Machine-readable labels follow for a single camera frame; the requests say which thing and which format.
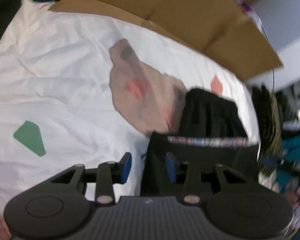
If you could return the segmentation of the white cartoon print bedsheet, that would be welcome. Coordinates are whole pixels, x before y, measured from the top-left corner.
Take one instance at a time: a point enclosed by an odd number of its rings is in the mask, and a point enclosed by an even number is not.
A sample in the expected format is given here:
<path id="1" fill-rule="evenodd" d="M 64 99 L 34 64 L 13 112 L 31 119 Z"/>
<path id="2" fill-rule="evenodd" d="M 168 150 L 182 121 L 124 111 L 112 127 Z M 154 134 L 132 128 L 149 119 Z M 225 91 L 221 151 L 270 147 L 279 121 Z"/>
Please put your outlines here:
<path id="1" fill-rule="evenodd" d="M 110 54 L 118 41 L 127 40 L 172 91 L 198 87 L 234 101 L 249 140 L 259 141 L 245 85 L 207 56 L 111 17 L 21 2 L 0 40 L 0 217 L 12 197 L 63 169 L 125 152 L 133 166 L 115 195 L 138 194 L 149 140 L 113 105 Z"/>

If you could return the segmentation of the black knit garment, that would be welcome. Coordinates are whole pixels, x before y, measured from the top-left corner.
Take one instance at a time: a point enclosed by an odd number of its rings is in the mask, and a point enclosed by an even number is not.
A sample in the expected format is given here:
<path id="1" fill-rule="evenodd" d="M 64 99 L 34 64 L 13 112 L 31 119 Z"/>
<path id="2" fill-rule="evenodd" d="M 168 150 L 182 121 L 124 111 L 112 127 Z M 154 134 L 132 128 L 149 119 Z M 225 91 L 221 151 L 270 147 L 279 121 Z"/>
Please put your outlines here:
<path id="1" fill-rule="evenodd" d="M 248 137 L 233 101 L 203 89 L 186 94 L 180 126 L 169 134 L 152 133 L 146 153 L 141 181 L 141 196 L 171 196 L 182 191 L 182 185 L 170 182 L 166 153 L 181 161 L 199 160 L 206 168 L 224 164 L 245 176 L 257 180 L 258 144 L 242 146 L 203 146 L 204 139 L 246 139 Z"/>

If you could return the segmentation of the brown cardboard box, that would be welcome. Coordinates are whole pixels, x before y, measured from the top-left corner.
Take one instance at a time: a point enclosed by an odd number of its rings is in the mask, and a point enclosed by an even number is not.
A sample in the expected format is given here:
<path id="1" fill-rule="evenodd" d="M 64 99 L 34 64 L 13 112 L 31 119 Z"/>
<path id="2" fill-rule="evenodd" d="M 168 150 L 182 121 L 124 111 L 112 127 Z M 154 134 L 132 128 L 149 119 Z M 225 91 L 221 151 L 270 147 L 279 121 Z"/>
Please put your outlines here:
<path id="1" fill-rule="evenodd" d="M 53 11 L 110 16 L 184 44 L 247 81 L 282 62 L 234 0 L 60 0 Z"/>

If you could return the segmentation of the teal patterned garment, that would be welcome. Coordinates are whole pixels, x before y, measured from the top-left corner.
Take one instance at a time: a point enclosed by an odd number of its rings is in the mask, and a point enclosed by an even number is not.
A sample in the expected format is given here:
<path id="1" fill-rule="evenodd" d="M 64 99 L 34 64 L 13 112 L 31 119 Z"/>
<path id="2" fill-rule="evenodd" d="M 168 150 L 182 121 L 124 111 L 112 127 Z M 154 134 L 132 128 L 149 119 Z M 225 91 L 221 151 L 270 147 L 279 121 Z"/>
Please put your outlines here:
<path id="1" fill-rule="evenodd" d="M 277 182 L 280 192 L 285 192 L 286 186 L 292 180 L 300 184 L 300 174 L 293 170 L 294 166 L 300 166 L 300 135 L 282 141 L 283 166 L 277 171 Z"/>

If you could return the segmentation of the leopard print garment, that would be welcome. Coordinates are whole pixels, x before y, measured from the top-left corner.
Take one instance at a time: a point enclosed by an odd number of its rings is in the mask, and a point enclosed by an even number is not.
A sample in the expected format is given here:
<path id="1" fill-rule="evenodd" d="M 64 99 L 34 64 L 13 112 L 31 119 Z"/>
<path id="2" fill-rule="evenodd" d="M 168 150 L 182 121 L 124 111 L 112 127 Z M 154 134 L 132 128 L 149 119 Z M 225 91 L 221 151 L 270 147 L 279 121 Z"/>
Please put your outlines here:
<path id="1" fill-rule="evenodd" d="M 258 166 L 261 174 L 269 177 L 275 171 L 275 168 L 266 167 L 261 163 L 261 160 L 282 155 L 281 114 L 275 94 L 265 86 L 253 87 L 251 98 L 257 116 L 261 140 Z"/>

